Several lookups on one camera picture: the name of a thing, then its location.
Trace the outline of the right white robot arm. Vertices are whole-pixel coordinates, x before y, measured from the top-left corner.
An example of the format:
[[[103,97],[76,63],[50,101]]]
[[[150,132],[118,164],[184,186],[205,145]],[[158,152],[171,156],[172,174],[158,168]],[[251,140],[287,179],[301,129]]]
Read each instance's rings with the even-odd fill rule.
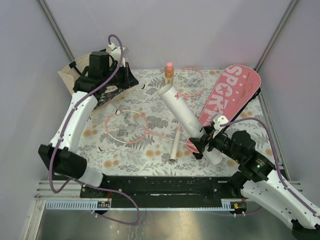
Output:
[[[238,162],[238,171],[228,180],[228,194],[248,198],[280,219],[297,240],[320,238],[320,209],[302,195],[264,155],[245,131],[232,137],[220,133],[201,138],[191,137],[199,153],[218,150]]]

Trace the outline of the white shuttlecock tube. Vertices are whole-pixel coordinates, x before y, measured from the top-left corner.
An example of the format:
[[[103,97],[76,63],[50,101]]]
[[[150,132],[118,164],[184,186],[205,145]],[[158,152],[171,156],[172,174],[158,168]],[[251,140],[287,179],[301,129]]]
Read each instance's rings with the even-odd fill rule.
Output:
[[[203,125],[188,106],[184,96],[173,83],[163,86],[157,94],[188,134],[189,138],[201,138],[206,133]]]

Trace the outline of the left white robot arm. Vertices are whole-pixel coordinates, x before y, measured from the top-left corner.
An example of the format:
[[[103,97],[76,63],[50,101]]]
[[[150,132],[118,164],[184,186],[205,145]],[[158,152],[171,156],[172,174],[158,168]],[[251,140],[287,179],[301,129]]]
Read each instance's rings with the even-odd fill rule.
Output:
[[[112,47],[83,55],[59,72],[71,91],[67,113],[48,145],[38,154],[50,175],[57,174],[90,185],[98,198],[107,195],[104,174],[91,168],[77,154],[81,135],[93,111],[112,106],[112,102],[138,87],[139,81],[124,57],[124,47]]]

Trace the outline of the white shuttlecock black band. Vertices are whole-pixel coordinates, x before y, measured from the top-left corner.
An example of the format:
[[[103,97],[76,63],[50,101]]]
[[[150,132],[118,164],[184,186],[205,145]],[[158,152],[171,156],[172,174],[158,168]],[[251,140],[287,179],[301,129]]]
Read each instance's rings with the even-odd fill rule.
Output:
[[[143,91],[147,91],[150,88],[152,88],[152,86],[150,86],[148,83],[143,83],[142,87],[140,89],[143,90]]]

